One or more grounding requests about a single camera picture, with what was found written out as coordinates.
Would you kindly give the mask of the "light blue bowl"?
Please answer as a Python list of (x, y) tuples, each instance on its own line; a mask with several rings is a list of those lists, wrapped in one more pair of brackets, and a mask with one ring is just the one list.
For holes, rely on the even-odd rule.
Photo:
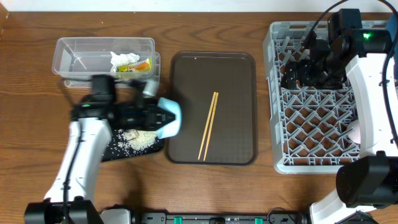
[(160, 98), (157, 106), (165, 112), (165, 124), (162, 124), (156, 131), (157, 137), (165, 139), (176, 136), (182, 124), (182, 110), (180, 105), (176, 101)]

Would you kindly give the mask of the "white rice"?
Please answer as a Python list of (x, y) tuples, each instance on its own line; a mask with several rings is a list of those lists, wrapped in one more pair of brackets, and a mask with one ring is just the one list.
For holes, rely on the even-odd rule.
[(108, 149), (112, 156), (133, 157), (150, 152), (158, 143), (159, 139), (155, 131), (119, 129), (108, 144)]

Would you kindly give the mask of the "yellow green snack wrapper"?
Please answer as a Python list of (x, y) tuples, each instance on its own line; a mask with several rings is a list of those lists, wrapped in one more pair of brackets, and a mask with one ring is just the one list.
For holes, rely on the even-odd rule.
[(149, 72), (152, 69), (152, 59), (116, 67), (117, 72)]

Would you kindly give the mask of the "wooden chopstick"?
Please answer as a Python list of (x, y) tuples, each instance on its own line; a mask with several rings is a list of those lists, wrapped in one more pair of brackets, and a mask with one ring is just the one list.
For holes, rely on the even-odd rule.
[(205, 124), (205, 128), (204, 128), (202, 140), (201, 140), (200, 150), (199, 150), (199, 153), (198, 153), (198, 160), (201, 158), (201, 153), (202, 153), (202, 150), (203, 150), (205, 139), (207, 137), (207, 130), (209, 129), (209, 123), (210, 123), (210, 119), (211, 119), (212, 114), (213, 114), (213, 107), (215, 105), (216, 97), (217, 97), (217, 92), (214, 92), (213, 96), (212, 96), (212, 100), (211, 100), (208, 116), (207, 116), (207, 119), (206, 119), (206, 124)]
[(214, 92), (214, 94), (215, 94), (215, 99), (214, 99), (213, 106), (212, 106), (212, 111), (211, 111), (211, 116), (210, 116), (210, 124), (208, 125), (208, 133), (207, 133), (208, 135), (207, 135), (207, 138), (206, 138), (205, 154), (204, 154), (204, 157), (203, 157), (203, 161), (206, 161), (206, 157), (207, 157), (207, 154), (208, 154), (208, 148), (209, 148), (209, 145), (210, 145), (210, 139), (211, 139), (211, 134), (212, 134), (212, 129), (213, 129), (213, 123), (214, 123), (215, 114), (216, 114), (216, 107), (217, 107), (217, 103), (218, 103), (219, 93), (218, 92)]

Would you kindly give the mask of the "white napkin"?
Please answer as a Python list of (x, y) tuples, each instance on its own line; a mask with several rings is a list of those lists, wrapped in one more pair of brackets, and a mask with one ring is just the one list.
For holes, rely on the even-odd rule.
[(116, 69), (118, 67), (136, 63), (140, 59), (140, 56), (134, 53), (118, 55), (114, 52), (110, 52), (110, 54), (111, 54), (111, 64), (112, 64), (111, 72), (116, 72)]

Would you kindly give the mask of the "pink plastic cup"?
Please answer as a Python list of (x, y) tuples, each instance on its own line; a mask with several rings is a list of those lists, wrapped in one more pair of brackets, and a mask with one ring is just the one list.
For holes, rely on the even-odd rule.
[(356, 144), (361, 144), (361, 132), (360, 132), (360, 125), (359, 120), (352, 121), (348, 126), (347, 130), (348, 138)]

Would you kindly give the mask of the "dark blue plate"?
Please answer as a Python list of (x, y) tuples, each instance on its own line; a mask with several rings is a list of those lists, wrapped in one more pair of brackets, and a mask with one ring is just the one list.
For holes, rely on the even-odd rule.
[[(395, 15), (392, 15), (387, 24), (386, 24), (386, 30), (388, 30), (390, 32), (391, 35), (391, 39), (394, 40), (395, 36), (396, 36), (396, 32), (397, 32), (397, 19), (395, 17)], [(394, 54), (393, 54), (393, 59), (394, 59), (394, 79), (397, 80), (398, 79), (398, 43), (396, 43), (395, 47), (394, 47)]]

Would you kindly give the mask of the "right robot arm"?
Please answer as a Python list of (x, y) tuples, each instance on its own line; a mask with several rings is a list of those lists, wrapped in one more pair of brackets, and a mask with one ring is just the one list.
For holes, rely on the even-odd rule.
[(365, 29), (358, 9), (328, 16), (328, 38), (310, 31), (302, 45), (310, 56), (290, 62), (281, 85), (338, 90), (349, 82), (356, 101), (360, 157), (340, 167), (336, 187), (313, 203), (305, 223), (360, 222), (365, 214), (397, 203), (397, 93), (392, 55), (397, 37)]

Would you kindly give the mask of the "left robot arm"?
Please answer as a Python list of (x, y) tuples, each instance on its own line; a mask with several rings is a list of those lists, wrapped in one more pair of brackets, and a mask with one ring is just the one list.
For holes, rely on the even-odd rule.
[(139, 223), (134, 210), (115, 205), (98, 212), (93, 205), (96, 180), (115, 129), (153, 131), (158, 139), (176, 136), (182, 123), (180, 105), (155, 98), (157, 82), (133, 80), (140, 92), (118, 103), (111, 75), (93, 75), (90, 94), (72, 105), (69, 140), (60, 170), (42, 202), (29, 203), (26, 223)]

